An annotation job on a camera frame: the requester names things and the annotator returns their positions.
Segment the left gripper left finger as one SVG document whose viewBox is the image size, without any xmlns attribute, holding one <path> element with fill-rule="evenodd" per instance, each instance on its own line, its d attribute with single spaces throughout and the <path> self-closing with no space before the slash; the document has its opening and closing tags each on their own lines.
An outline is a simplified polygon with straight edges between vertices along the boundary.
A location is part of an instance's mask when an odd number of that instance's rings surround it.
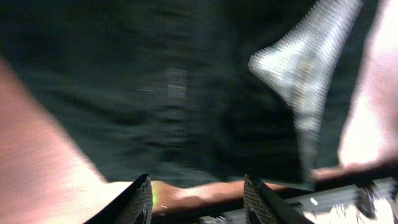
<svg viewBox="0 0 398 224">
<path fill-rule="evenodd" d="M 153 196 L 149 174 L 142 174 L 84 224 L 150 224 Z"/>
</svg>

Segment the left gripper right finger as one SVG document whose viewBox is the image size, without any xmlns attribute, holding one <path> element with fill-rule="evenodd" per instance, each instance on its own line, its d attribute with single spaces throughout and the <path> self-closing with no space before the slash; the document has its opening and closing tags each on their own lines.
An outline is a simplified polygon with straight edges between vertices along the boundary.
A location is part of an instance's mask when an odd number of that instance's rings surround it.
<svg viewBox="0 0 398 224">
<path fill-rule="evenodd" d="M 245 175 L 246 224 L 313 224 L 258 177 Z"/>
</svg>

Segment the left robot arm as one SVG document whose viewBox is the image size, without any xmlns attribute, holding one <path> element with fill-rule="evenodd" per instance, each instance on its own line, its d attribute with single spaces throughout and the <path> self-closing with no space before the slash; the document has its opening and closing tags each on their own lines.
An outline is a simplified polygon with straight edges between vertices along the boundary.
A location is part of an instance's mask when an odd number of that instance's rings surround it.
<svg viewBox="0 0 398 224">
<path fill-rule="evenodd" d="M 379 167 L 345 174 L 317 184 L 315 192 L 303 190 L 273 193 L 259 179 L 246 177 L 243 201 L 225 203 L 171 216 L 152 215 L 154 195 L 147 174 L 85 224 L 242 224 L 314 223 L 315 216 L 334 208 L 353 206 L 360 215 L 374 220 L 376 202 L 385 199 L 397 222 L 397 167 Z"/>
</svg>

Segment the black shorts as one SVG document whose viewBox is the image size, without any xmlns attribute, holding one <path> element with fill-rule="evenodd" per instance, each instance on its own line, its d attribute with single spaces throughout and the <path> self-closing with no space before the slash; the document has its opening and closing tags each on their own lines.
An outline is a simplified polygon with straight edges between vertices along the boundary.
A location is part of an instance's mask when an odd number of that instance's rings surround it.
<svg viewBox="0 0 398 224">
<path fill-rule="evenodd" d="M 377 1 L 2 0 L 1 55 L 108 181 L 308 189 Z"/>
</svg>

